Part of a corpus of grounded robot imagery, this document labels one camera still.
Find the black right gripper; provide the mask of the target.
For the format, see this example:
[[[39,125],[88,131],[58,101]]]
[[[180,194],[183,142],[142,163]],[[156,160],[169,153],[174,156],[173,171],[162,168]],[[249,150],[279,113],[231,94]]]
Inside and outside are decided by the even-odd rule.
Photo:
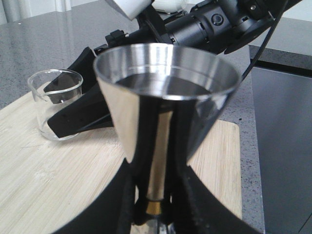
[[[156,9],[149,5],[136,17],[138,30],[130,34],[123,30],[111,32],[105,37],[107,43],[94,49],[95,55],[99,55],[109,48],[129,44],[154,42],[172,44],[173,41],[169,36],[166,24],[175,19],[175,15],[162,19]]]

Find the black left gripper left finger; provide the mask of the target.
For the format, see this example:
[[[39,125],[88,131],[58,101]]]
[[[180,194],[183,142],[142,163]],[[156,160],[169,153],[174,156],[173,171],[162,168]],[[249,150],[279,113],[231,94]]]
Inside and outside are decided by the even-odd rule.
[[[134,164],[123,160],[103,192],[56,234],[129,234],[134,213]]]

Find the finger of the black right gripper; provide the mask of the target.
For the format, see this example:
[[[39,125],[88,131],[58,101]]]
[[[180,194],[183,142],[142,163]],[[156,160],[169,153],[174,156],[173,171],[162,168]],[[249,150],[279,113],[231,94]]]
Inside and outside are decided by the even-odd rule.
[[[113,126],[108,106],[100,91],[87,92],[50,117],[47,124],[59,138]]]
[[[80,56],[69,66],[68,70],[77,72],[83,78],[81,84],[82,93],[86,93],[96,83],[96,76],[93,71],[93,61],[95,59],[93,50],[90,47],[86,47]],[[45,93],[65,90],[77,85],[79,79],[72,73],[61,72],[53,81],[51,81],[43,90]],[[63,101],[69,100],[76,96],[77,90],[68,91],[59,94],[48,95],[53,104],[59,104]]]

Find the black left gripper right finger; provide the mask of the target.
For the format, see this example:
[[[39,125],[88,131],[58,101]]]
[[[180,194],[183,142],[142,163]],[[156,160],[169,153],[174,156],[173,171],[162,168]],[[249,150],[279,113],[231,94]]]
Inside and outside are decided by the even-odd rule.
[[[172,194],[176,234],[257,234],[259,231],[228,210],[201,182],[190,166]]]

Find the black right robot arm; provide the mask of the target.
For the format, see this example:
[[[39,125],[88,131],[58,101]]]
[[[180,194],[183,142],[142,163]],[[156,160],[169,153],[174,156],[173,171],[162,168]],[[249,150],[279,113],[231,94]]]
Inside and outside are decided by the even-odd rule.
[[[295,0],[204,0],[190,12],[178,11],[162,19],[150,0],[111,0],[109,4],[129,17],[129,7],[139,29],[130,34],[111,32],[106,43],[96,49],[85,48],[70,70],[82,75],[83,96],[47,120],[59,138],[113,125],[101,94],[93,62],[97,55],[121,45],[161,42],[190,46],[214,54],[231,53],[253,41],[266,29],[273,29],[277,18],[297,4]]]

